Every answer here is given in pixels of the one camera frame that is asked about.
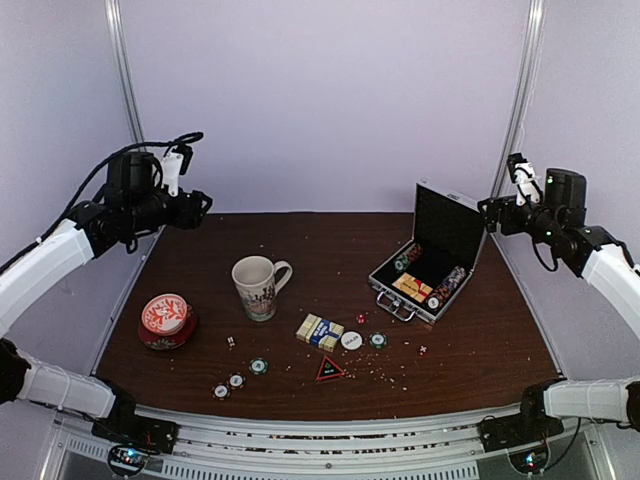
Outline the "aluminium poker case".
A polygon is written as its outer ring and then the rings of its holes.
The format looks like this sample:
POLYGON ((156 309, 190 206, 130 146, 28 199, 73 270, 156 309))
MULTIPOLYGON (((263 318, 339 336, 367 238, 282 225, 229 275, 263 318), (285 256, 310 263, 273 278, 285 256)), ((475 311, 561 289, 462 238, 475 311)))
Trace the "aluminium poker case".
POLYGON ((416 184, 411 237, 368 276, 369 285, 376 292, 376 304, 402 322, 421 320, 434 325, 471 279, 485 238, 475 200, 432 180, 420 179, 416 184), (393 260, 412 243, 419 243, 423 253, 404 272, 433 290, 456 266, 467 272, 462 284, 438 311, 430 310, 426 300, 417 303, 392 286, 404 273, 394 270, 393 260))

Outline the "blue yellow card deck box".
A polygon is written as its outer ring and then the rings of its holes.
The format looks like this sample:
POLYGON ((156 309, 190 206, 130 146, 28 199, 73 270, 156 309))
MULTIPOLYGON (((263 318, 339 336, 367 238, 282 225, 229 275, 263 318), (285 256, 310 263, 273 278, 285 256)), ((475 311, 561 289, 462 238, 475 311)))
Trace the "blue yellow card deck box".
POLYGON ((296 330, 295 337, 306 344, 332 353, 344 331, 343 325, 309 313, 296 330))

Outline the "white dealer button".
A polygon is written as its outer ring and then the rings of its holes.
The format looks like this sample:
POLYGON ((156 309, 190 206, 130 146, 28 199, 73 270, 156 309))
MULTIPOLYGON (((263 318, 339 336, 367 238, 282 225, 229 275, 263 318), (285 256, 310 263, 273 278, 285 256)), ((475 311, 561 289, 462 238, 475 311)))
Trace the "white dealer button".
POLYGON ((342 334, 340 342, 344 349, 354 351, 363 345, 363 337, 357 331, 346 331, 342 334))

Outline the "black red triangle all-in marker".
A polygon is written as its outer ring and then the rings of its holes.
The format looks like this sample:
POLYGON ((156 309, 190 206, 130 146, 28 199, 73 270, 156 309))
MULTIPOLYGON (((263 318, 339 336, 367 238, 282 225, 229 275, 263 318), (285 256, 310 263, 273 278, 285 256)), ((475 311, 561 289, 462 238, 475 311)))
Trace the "black red triangle all-in marker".
POLYGON ((317 371, 315 381, 320 383, 342 378, 345 375, 345 371, 334 360, 329 356, 324 356, 317 371))

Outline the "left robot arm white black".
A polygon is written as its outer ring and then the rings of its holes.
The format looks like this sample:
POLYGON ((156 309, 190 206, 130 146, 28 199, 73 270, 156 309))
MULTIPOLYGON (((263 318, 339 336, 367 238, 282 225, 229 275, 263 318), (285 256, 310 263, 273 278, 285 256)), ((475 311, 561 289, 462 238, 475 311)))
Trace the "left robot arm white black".
MULTIPOLYGON (((160 158, 135 148, 108 160, 107 180, 90 201, 73 201, 51 232, 1 269, 1 332, 70 273, 98 259, 117 244, 133 253, 140 238, 164 226, 200 226, 213 200, 201 191, 184 191, 193 151, 170 146, 160 158)), ((104 419, 123 444, 137 442, 144 424, 124 404, 122 393, 91 376, 40 361, 1 340, 1 400, 26 400, 104 419)))

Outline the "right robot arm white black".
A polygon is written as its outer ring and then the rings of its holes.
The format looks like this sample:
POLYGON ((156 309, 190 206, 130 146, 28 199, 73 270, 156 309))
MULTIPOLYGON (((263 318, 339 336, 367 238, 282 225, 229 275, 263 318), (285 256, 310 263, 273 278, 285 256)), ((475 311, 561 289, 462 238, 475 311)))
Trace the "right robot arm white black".
MULTIPOLYGON (((548 246, 552 262, 599 292, 632 332, 639 331, 639 265, 626 244, 601 226, 588 226, 586 178, 574 171, 550 168, 539 184, 529 163, 513 167, 516 192, 489 197, 477 208, 488 232, 524 233, 532 245, 548 246)), ((535 440, 551 419, 586 418, 639 428, 639 379, 560 380, 528 388, 512 430, 519 440, 535 440)))

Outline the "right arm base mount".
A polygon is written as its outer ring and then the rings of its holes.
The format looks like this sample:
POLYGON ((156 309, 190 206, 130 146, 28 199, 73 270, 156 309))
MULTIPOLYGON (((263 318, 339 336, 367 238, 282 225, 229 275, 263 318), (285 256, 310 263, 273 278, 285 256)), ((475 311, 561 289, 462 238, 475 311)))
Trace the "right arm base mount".
POLYGON ((564 432, 561 420, 526 420, 522 414, 489 415, 478 424, 485 453, 506 452, 518 473, 541 474, 551 463, 549 440, 564 432))

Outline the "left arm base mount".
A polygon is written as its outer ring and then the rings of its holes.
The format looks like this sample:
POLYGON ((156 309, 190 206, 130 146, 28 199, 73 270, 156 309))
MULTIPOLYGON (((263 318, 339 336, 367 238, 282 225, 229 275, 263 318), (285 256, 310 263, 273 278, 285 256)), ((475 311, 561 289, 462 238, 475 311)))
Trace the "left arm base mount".
POLYGON ((125 479, 140 474, 152 458, 171 454, 179 431, 174 422, 137 415, 128 424, 91 417, 89 420, 92 435, 112 443, 107 452, 107 466, 113 474, 125 479))

